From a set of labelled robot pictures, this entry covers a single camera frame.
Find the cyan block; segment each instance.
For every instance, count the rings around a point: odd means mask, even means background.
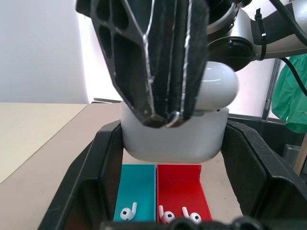
[[[152,164],[123,164],[113,221],[122,222],[123,208],[132,209],[137,202],[136,215],[131,222],[156,221],[156,166]]]

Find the black cable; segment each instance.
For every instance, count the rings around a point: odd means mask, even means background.
[[[285,6],[279,0],[270,0],[272,5],[277,9],[277,11],[284,17],[284,19],[290,23],[292,30],[297,36],[297,38],[307,47],[307,36],[302,30],[302,28],[297,24],[295,18],[292,14],[285,8]]]
[[[293,76],[299,86],[299,88],[301,89],[301,91],[303,92],[303,94],[305,94],[305,96],[307,97],[307,89],[305,88],[302,80],[300,79],[295,67],[292,65],[291,61],[289,61],[288,59],[286,59],[285,57],[280,58],[281,61],[283,61],[284,63],[287,64],[287,66],[290,68],[291,72],[293,73]]]

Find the red block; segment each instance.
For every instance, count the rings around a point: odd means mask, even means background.
[[[212,220],[200,177],[201,165],[157,165],[158,222],[159,205],[176,218],[183,217],[182,207],[187,207],[189,214],[197,212],[202,221]]]

